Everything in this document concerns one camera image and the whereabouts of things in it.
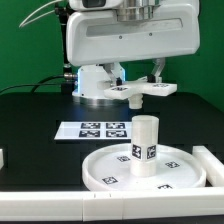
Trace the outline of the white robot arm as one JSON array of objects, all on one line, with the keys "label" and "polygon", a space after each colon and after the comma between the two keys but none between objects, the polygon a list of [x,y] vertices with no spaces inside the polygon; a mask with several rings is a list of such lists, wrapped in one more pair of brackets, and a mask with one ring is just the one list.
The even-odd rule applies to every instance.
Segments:
[{"label": "white robot arm", "polygon": [[142,107],[144,94],[168,96],[162,81],[167,57],[200,46],[199,0],[68,0],[68,61],[79,68],[76,99],[97,105],[127,100]]}]

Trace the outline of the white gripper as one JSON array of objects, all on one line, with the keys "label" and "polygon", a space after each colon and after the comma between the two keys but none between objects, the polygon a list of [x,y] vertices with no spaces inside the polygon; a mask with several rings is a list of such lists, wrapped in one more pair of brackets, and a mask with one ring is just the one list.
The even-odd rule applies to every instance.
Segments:
[{"label": "white gripper", "polygon": [[66,31],[68,61],[74,66],[104,64],[106,84],[114,87],[123,84],[123,68],[115,62],[154,59],[147,81],[161,82],[163,57],[199,48],[198,16],[197,1],[123,1],[111,9],[74,10]]}]

